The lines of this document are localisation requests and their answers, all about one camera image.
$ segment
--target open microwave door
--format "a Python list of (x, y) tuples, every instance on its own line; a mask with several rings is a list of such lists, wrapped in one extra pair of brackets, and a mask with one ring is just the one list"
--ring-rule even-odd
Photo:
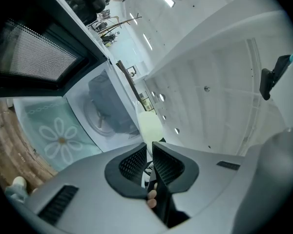
[(63, 96), (107, 60), (64, 0), (5, 0), (0, 98)]

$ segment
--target chair backrest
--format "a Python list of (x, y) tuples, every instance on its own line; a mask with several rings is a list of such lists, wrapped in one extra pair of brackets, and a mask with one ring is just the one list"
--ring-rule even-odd
[(93, 23), (105, 8), (105, 0), (65, 0), (84, 25)]

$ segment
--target white flower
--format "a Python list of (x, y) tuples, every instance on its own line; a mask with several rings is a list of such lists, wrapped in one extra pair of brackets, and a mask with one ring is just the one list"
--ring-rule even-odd
[(71, 126), (64, 133), (64, 122), (61, 118), (57, 117), (54, 119), (54, 129), (55, 131), (47, 126), (41, 126), (39, 128), (41, 136), (52, 141), (46, 145), (44, 152), (48, 158), (54, 159), (58, 152), (61, 151), (63, 161), (67, 165), (70, 165), (74, 161), (70, 149), (80, 151), (83, 148), (80, 142), (71, 140), (76, 136), (77, 128)]

